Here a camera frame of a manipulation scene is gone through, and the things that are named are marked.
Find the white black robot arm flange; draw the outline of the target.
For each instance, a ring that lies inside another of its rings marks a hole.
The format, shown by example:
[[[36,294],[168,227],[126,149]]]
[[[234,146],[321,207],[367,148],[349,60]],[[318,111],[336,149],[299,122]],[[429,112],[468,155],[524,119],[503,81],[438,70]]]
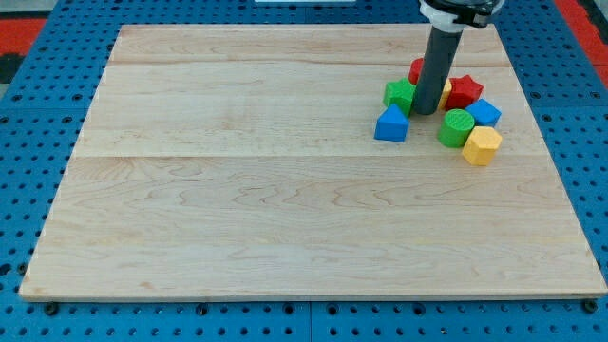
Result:
[[[462,32],[466,26],[484,29],[505,0],[420,0],[420,12],[435,29]]]

